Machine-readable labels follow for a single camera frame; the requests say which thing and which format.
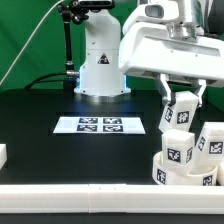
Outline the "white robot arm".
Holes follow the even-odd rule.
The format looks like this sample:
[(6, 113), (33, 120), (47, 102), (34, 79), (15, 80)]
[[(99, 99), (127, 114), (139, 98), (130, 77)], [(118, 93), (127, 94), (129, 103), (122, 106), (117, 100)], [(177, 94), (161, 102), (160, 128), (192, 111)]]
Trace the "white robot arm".
[(157, 81), (165, 101), (176, 97), (168, 83), (187, 83), (202, 95), (224, 87), (224, 41), (208, 23), (224, 9), (220, 0), (137, 0), (124, 24), (110, 13), (112, 0), (77, 0), (86, 15), (86, 58), (81, 93), (111, 97), (124, 91), (124, 77)]

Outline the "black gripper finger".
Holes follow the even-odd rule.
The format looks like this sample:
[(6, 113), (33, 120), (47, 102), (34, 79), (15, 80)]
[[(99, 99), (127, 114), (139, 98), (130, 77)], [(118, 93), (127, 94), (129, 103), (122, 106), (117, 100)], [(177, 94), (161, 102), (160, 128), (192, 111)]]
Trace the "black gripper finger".
[(198, 97), (198, 107), (203, 104), (203, 94), (206, 89), (207, 83), (205, 79), (193, 79), (191, 86), (194, 89), (194, 94)]
[(171, 91), (169, 85), (169, 75), (168, 74), (157, 74), (155, 78), (155, 84), (158, 92), (162, 97), (162, 102), (164, 105), (173, 106), (176, 104), (175, 93)]

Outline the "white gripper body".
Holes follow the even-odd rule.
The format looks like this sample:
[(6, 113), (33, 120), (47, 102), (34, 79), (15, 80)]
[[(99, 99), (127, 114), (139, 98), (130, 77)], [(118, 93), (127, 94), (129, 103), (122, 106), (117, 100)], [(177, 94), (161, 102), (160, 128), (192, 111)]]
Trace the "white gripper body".
[(139, 22), (124, 35), (119, 47), (123, 74), (145, 72), (205, 79), (211, 87), (224, 87), (224, 41), (199, 36), (197, 42), (174, 40), (167, 27)]

